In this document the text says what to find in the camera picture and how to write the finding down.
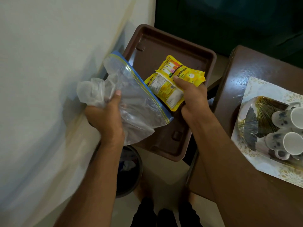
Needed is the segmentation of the person's right hand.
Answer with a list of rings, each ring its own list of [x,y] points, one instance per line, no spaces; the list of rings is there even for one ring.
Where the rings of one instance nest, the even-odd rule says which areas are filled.
[[[199,86],[190,83],[189,92],[183,92],[183,96],[185,104],[181,113],[191,129],[199,123],[205,123],[212,117],[207,101],[207,88],[203,83]]]

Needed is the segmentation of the person's left forearm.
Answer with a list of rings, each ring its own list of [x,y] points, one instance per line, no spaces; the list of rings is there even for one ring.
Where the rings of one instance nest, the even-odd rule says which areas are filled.
[[[84,179],[54,227],[110,227],[124,138],[102,137]]]

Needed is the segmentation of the clear zip plastic bag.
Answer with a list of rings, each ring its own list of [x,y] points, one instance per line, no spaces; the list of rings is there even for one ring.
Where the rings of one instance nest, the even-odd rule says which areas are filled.
[[[124,145],[132,145],[151,136],[156,128],[174,119],[171,113],[143,82],[131,64],[117,50],[104,59],[108,77],[91,78],[77,84],[81,103],[103,108],[116,90],[122,98],[119,104],[125,132]]]

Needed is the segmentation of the dark green sofa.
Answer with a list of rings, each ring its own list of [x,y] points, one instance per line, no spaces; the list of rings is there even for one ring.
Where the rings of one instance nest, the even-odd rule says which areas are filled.
[[[220,55],[242,45],[303,68],[303,0],[156,0],[154,26]]]

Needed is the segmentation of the dark round waste bin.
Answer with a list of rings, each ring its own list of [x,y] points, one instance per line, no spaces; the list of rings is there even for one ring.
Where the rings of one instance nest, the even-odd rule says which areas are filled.
[[[120,156],[116,198],[122,198],[138,186],[142,177],[143,163],[138,151],[131,145],[124,146]]]

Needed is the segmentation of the brown wooden table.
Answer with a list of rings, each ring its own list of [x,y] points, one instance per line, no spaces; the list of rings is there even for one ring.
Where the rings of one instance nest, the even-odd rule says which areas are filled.
[[[272,194],[273,186],[286,198],[283,209],[272,214],[290,227],[293,219],[286,215],[289,208],[296,208],[303,218],[303,166],[282,163],[271,158],[264,146],[264,138],[258,138],[256,152],[249,149],[240,136],[238,125],[249,113],[258,115],[257,103],[274,104],[279,110],[290,103],[303,104],[303,64],[301,68],[274,59],[244,46],[237,46],[231,53],[229,64],[214,98],[212,109],[227,134],[235,141],[245,156],[245,166],[252,166],[258,176],[267,183],[262,195]]]

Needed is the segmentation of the person's left hand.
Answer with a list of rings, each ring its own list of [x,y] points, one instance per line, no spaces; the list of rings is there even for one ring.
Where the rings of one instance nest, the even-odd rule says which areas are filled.
[[[125,134],[120,110],[111,110],[107,108],[107,105],[104,108],[87,106],[85,116],[88,122],[100,133],[102,146],[122,150]]]

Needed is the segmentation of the person's right forearm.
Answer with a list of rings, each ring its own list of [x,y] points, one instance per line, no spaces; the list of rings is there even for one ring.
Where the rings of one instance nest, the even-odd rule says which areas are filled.
[[[186,116],[225,227],[303,227],[303,216],[249,163],[211,111]]]

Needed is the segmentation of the person's black trousers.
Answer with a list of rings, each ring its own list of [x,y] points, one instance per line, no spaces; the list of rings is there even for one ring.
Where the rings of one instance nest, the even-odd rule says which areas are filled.
[[[203,227],[199,215],[189,201],[179,205],[178,217],[181,227]],[[153,200],[145,197],[138,206],[130,227],[178,227],[178,225],[172,210],[161,209],[156,214]]]

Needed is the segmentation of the brown plastic tray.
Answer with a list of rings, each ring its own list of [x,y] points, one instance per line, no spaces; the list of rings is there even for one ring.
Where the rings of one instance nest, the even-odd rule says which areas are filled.
[[[172,80],[178,76],[195,85],[206,84],[217,56],[210,49],[168,34],[147,24],[135,30],[123,56],[143,80],[143,86],[160,96],[160,103],[173,116],[168,125],[134,144],[172,161],[184,158],[191,131],[181,115],[183,92]]]

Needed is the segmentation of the white patterned table mat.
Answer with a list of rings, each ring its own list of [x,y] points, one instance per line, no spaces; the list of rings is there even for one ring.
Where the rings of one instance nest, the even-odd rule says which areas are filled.
[[[279,130],[272,123],[272,114],[293,103],[303,106],[303,95],[250,77],[242,96],[232,141],[258,171],[303,188],[303,154],[279,159],[264,140]]]

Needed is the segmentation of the gold patterned glass tray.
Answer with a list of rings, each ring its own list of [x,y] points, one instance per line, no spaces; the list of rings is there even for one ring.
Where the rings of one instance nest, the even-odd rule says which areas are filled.
[[[303,103],[293,102],[287,105],[264,96],[247,101],[239,111],[237,120],[238,133],[247,148],[280,164],[303,170],[303,153],[291,155],[288,160],[280,160],[275,157],[275,152],[266,146],[264,140],[269,133],[279,132],[295,132],[303,137],[303,129],[278,128],[271,120],[273,113],[297,107],[303,108]]]

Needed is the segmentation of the yellow snack packet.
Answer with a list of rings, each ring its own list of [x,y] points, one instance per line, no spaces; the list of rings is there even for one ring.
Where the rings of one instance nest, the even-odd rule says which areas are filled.
[[[145,84],[172,112],[177,111],[184,102],[183,91],[176,86],[174,76],[195,86],[206,80],[204,71],[188,68],[172,55],[168,55],[160,67],[145,80]]]

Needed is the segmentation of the white spotted cup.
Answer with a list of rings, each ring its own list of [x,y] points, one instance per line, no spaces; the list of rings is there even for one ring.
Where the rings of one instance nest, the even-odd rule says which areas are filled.
[[[303,153],[303,137],[295,132],[269,133],[264,140],[266,146],[280,160],[288,160],[291,155]]]
[[[272,123],[278,128],[303,129],[303,108],[297,107],[277,111],[271,116]]]

